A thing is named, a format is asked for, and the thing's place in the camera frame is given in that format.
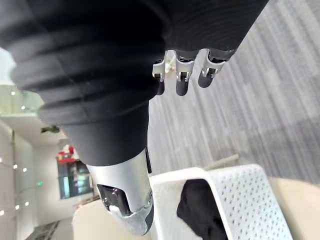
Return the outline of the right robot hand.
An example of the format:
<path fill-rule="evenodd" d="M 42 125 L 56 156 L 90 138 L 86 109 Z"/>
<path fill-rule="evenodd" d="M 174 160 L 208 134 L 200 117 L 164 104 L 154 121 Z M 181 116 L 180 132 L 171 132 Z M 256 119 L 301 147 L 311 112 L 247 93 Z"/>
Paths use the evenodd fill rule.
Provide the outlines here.
<path fill-rule="evenodd" d="M 39 118 L 60 128 L 87 166 L 105 208 L 136 236 L 154 219 L 149 102 L 165 90 L 176 56 L 176 93 L 207 88 L 235 54 L 265 0 L 3 0 L 0 46 L 11 79 L 43 100 Z"/>

